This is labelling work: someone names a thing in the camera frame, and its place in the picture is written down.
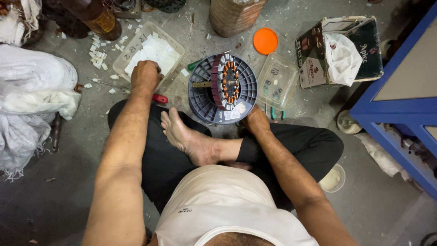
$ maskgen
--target man's right hand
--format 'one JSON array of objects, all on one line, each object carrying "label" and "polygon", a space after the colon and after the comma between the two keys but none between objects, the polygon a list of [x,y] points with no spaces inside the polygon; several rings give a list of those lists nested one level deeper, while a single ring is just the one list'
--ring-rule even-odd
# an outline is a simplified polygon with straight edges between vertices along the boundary
[{"label": "man's right hand", "polygon": [[153,93],[160,81],[164,78],[160,74],[161,69],[154,61],[139,61],[132,71],[131,86],[132,90],[145,90]]},{"label": "man's right hand", "polygon": [[255,136],[265,132],[271,132],[269,118],[257,104],[255,104],[252,111],[242,120],[242,123],[244,127]]}]

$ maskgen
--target concrete floor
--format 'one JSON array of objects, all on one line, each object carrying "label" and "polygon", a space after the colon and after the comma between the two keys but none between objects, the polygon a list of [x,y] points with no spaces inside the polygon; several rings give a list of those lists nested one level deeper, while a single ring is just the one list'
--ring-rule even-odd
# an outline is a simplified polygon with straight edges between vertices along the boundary
[{"label": "concrete floor", "polygon": [[[175,72],[164,82],[159,93],[169,98],[168,107],[191,114],[187,98],[187,81],[180,70],[189,63],[210,54],[234,49],[231,53],[247,61],[258,74],[266,57],[252,46],[254,32],[265,26],[279,35],[277,54],[296,61],[294,41],[322,17],[374,15],[378,19],[381,40],[395,38],[405,25],[396,16],[404,5],[398,0],[385,0],[371,7],[365,0],[271,0],[255,25],[247,32],[225,39],[212,29],[208,19],[209,0],[188,0],[176,14],[158,10],[143,13],[141,24],[153,21],[185,47],[186,53]],[[186,11],[195,13],[192,38]],[[131,23],[134,28],[127,29]],[[135,35],[139,23],[122,20],[123,36]],[[120,52],[107,46],[106,63],[110,69],[97,70],[89,62],[91,38],[61,39],[50,23],[43,40],[31,49],[52,53],[70,61],[77,69],[79,83],[88,77],[112,82],[112,63]],[[93,179],[104,141],[109,133],[106,112],[127,98],[119,89],[111,95],[110,87],[93,83],[84,89],[82,101],[74,118],[62,127],[59,152],[33,158],[24,169],[24,177],[13,183],[0,182],[0,242],[2,245],[25,245],[35,239],[39,245],[79,245],[88,217],[93,193]],[[119,85],[129,86],[120,79]],[[346,183],[336,193],[327,194],[340,219],[361,245],[419,245],[420,239],[437,228],[437,206],[428,195],[405,183],[399,175],[390,178],[375,164],[364,146],[354,136],[342,134],[335,127],[334,116],[358,85],[351,88],[296,89],[283,123],[334,130],[344,141],[345,149],[339,164],[346,171]],[[234,125],[210,127],[215,137],[232,137]],[[56,180],[46,183],[45,180]],[[159,215],[145,197],[146,226],[155,229]]]}]

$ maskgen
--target plastic bowl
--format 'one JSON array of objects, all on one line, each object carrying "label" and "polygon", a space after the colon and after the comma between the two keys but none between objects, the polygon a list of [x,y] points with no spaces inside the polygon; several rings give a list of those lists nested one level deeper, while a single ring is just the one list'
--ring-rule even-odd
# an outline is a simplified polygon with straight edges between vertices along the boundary
[{"label": "plastic bowl", "polygon": [[343,167],[339,164],[335,164],[331,171],[319,182],[319,185],[322,190],[334,193],[343,187],[345,181],[346,173]]}]

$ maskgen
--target sticker label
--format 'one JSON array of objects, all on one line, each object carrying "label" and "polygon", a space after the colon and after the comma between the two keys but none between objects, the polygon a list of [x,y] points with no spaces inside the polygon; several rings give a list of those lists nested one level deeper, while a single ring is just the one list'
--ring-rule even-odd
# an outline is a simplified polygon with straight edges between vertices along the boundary
[{"label": "sticker label", "polygon": [[240,114],[240,112],[238,110],[238,107],[235,107],[231,111],[223,111],[223,113],[225,114],[225,120],[238,119],[238,118],[241,117],[241,114]]}]

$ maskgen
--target bare foot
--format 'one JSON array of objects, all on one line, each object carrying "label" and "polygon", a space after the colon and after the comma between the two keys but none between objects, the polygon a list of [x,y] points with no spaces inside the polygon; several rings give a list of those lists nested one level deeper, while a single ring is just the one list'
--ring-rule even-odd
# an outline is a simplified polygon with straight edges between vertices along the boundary
[{"label": "bare foot", "polygon": [[175,107],[168,114],[162,111],[161,121],[168,141],[188,155],[194,165],[213,165],[220,161],[219,140],[185,126]]}]

